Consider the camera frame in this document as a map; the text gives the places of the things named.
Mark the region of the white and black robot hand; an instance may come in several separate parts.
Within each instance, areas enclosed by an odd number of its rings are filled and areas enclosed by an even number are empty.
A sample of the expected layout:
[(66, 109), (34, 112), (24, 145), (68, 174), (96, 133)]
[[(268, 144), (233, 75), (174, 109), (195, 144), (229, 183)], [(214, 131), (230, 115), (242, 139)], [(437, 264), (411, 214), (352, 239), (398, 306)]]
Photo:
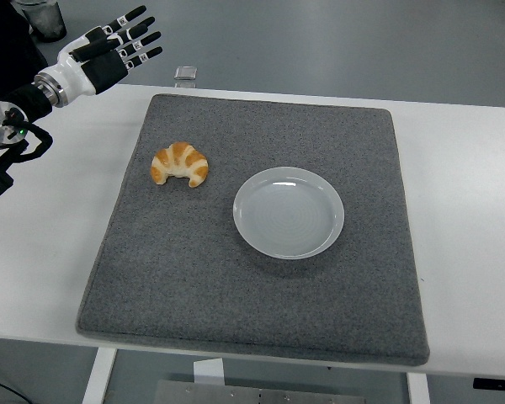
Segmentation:
[(66, 45), (53, 66), (58, 104), (103, 93), (131, 71), (162, 54), (156, 19), (140, 5), (107, 24), (98, 25)]

